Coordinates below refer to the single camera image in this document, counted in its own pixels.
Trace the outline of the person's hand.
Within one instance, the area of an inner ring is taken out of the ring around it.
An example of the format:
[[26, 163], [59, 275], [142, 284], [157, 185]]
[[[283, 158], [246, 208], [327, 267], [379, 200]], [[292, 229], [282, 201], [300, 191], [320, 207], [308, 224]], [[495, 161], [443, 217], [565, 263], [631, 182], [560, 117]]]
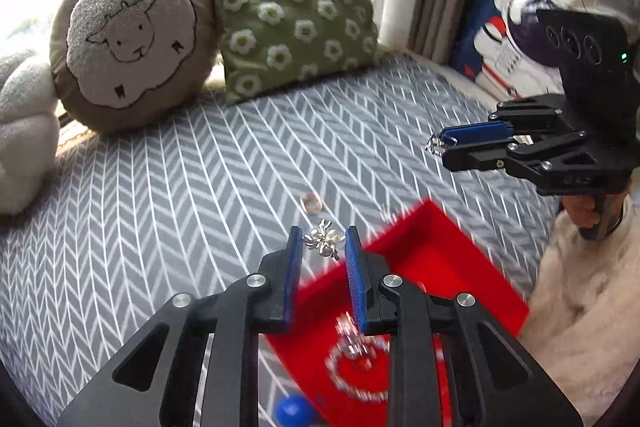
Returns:
[[590, 195], [563, 196], [562, 205], [578, 228], [591, 229], [600, 222], [596, 200]]

